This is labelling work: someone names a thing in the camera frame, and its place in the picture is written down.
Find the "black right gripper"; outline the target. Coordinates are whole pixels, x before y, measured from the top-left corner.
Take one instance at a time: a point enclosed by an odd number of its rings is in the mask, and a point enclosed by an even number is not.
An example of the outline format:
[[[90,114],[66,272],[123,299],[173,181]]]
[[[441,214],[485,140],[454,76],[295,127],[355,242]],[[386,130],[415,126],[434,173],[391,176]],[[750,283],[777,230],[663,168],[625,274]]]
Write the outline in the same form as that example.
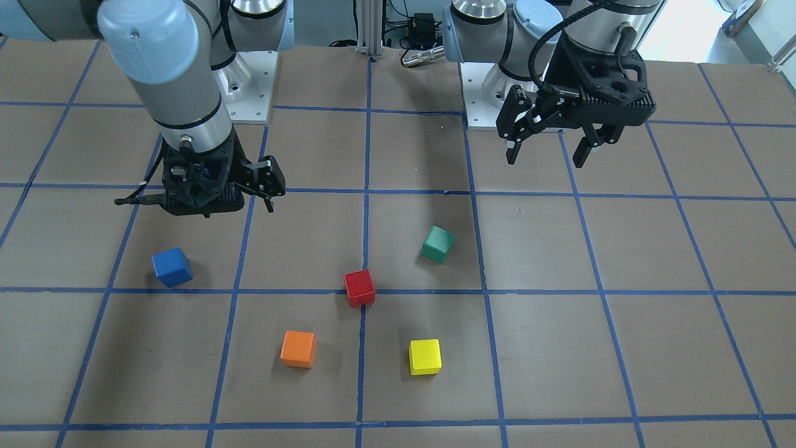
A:
[[[286,179],[276,158],[245,165],[248,160],[236,134],[191,159],[163,142],[162,155],[162,209],[171,215],[238,212],[244,206],[243,192],[261,198],[267,212],[274,213],[273,198],[286,195]]]

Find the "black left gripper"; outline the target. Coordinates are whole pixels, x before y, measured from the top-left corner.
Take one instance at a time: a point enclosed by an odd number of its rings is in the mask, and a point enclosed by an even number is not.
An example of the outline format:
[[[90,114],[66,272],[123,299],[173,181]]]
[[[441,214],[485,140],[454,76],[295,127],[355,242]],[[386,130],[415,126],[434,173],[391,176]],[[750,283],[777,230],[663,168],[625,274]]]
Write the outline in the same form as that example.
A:
[[[657,110],[648,86],[645,62],[635,49],[627,54],[597,54],[561,37],[545,74],[555,88],[577,93],[563,99],[541,91],[532,100],[528,91],[513,85],[498,113],[498,135],[506,142],[506,159],[513,165],[521,144],[548,128],[583,128],[585,136],[572,162],[578,169],[603,144],[619,142],[625,126],[640,126]]]

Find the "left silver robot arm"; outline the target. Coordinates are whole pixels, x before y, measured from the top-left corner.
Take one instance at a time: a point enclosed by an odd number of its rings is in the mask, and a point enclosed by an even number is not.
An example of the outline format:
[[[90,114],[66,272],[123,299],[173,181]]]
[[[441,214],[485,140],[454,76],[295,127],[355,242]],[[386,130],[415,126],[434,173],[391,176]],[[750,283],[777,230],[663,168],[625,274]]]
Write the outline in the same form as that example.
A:
[[[547,1],[453,1],[443,18],[445,57],[495,63],[514,80],[496,129],[514,164],[521,144],[548,129],[580,129],[573,155],[616,144],[657,105],[639,44],[662,1],[573,1],[566,14]]]

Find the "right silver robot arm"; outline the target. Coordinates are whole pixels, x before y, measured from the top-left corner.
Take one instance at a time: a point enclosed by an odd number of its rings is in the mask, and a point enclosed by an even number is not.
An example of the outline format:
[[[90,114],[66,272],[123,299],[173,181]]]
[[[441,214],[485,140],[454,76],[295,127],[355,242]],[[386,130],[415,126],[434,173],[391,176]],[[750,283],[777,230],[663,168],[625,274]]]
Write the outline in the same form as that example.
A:
[[[3,1],[2,33],[38,42],[105,42],[162,136],[164,192],[143,195],[155,170],[117,206],[175,216],[237,212],[245,195],[268,212],[286,194],[273,156],[250,161],[230,106],[258,99],[247,52],[290,49],[291,1]]]

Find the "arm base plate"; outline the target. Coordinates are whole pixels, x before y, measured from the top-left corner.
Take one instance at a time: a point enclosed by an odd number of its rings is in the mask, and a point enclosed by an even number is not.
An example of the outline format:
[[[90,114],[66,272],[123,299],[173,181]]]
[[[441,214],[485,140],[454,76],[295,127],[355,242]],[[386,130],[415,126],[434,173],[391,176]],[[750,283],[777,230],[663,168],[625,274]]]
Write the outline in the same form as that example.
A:
[[[234,124],[269,121],[279,63],[276,51],[244,52],[214,77]]]
[[[467,128],[495,131],[498,113],[513,85],[520,85],[531,100],[537,85],[507,77],[497,63],[460,63],[461,92],[465,102]]]

